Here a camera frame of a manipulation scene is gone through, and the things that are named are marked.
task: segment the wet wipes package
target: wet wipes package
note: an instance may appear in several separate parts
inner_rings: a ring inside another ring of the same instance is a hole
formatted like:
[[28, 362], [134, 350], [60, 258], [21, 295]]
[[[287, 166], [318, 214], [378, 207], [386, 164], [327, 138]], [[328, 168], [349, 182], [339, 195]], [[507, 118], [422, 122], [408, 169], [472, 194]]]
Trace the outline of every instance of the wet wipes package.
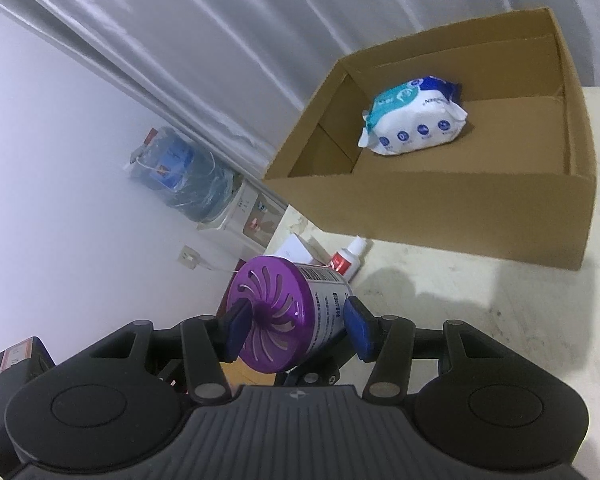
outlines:
[[451, 142], [466, 123], [459, 85], [426, 76], [382, 92], [358, 141], [380, 155], [398, 155]]

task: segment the white tube cap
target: white tube cap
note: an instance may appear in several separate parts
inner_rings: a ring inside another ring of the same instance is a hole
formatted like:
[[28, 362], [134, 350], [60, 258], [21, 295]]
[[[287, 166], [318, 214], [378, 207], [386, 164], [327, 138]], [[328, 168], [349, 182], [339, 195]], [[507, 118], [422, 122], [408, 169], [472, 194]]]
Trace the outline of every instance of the white tube cap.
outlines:
[[351, 254], [355, 254], [357, 257], [360, 257], [366, 248], [366, 240], [359, 236], [356, 236], [354, 240], [347, 247], [347, 251]]

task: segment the purple lid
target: purple lid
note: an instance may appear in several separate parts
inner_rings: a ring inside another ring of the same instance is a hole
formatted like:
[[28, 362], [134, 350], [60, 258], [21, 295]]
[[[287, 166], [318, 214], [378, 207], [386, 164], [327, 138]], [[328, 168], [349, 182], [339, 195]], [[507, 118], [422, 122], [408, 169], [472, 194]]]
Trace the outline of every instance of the purple lid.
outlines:
[[290, 261], [257, 256], [237, 272], [228, 305], [247, 298], [253, 306], [251, 331], [241, 359], [271, 374], [288, 370], [304, 357], [314, 335], [314, 300], [306, 280]]

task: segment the table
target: table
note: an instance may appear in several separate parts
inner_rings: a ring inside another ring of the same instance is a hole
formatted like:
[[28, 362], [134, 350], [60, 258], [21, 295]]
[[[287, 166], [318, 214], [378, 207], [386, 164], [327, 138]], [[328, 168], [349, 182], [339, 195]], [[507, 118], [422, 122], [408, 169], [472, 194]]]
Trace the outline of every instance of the table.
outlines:
[[[589, 409], [589, 433], [574, 466], [600, 479], [600, 88], [585, 88], [596, 153], [598, 191], [589, 244], [579, 272], [372, 240], [354, 293], [375, 314], [397, 314], [421, 328], [462, 319], [572, 386]], [[267, 253], [290, 233], [327, 257], [349, 244], [291, 206]], [[340, 383], [366, 383], [372, 364], [352, 359]], [[410, 392], [437, 374], [435, 361], [416, 361]]]

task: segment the curtain fold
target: curtain fold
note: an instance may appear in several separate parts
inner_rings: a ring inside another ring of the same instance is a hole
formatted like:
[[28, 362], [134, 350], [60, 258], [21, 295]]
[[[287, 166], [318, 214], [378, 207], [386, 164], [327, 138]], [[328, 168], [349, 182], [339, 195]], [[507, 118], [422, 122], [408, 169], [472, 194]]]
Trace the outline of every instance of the curtain fold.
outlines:
[[252, 177], [334, 61], [456, 20], [550, 6], [600, 86], [600, 0], [0, 0]]

